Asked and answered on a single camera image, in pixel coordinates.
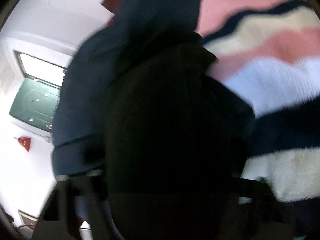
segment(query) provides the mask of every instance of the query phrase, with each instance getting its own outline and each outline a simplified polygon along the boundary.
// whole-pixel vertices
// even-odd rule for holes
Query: red triangle decoration
[[[30,145],[31,145],[31,138],[30,137],[20,137],[20,138],[16,138],[15,139],[18,140],[18,142],[29,152],[30,150]]]

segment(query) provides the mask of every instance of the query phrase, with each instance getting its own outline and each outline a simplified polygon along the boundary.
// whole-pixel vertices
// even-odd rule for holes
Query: window frame
[[[24,65],[23,65],[23,62],[22,62],[22,60],[21,60],[20,54],[25,54],[25,55],[28,55],[29,57],[33,57],[33,58],[36,58],[36,59],[41,60],[41,61],[43,61],[43,62],[49,63],[49,64],[51,64],[51,65],[55,65],[55,66],[57,66],[57,67],[59,67],[59,68],[62,68],[64,73],[67,72],[67,69],[68,69],[68,68],[59,66],[59,65],[57,65],[57,64],[54,64],[54,63],[52,63],[52,62],[46,61],[46,60],[41,59],[41,58],[38,58],[38,57],[34,57],[34,56],[30,55],[30,54],[27,54],[27,53],[24,53],[24,52],[21,52],[21,51],[14,50],[13,53],[14,53],[14,56],[15,56],[15,58],[16,58],[16,60],[17,60],[18,66],[19,66],[19,68],[20,68],[20,70],[21,70],[24,78],[38,79],[38,81],[41,82],[41,83],[43,83],[43,84],[46,84],[46,85],[49,85],[49,86],[52,86],[52,87],[55,87],[55,88],[58,88],[58,89],[61,88],[61,86],[59,86],[59,85],[53,84],[53,83],[51,83],[51,82],[48,82],[48,81],[46,81],[46,80],[43,80],[43,79],[41,79],[41,78],[38,78],[38,77],[35,77],[35,76],[32,76],[32,75],[28,74],[28,73],[26,72],[25,68],[24,68]]]

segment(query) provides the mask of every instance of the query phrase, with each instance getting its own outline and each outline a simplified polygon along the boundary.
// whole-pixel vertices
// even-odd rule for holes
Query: striped blanket
[[[306,0],[203,0],[198,32],[219,59],[207,74],[257,118],[242,177],[265,178],[279,201],[303,210],[301,200],[320,203],[320,20],[313,9]],[[301,234],[320,218],[314,206],[300,218]]]

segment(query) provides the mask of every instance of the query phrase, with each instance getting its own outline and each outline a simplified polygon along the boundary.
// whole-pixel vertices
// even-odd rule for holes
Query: cable
[[[21,226],[18,226],[17,228],[22,228],[22,227],[35,227],[35,225],[21,225]]]

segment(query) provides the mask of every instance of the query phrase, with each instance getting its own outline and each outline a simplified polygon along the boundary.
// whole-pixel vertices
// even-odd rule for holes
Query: green door
[[[9,114],[36,128],[51,131],[60,89],[25,78]]]

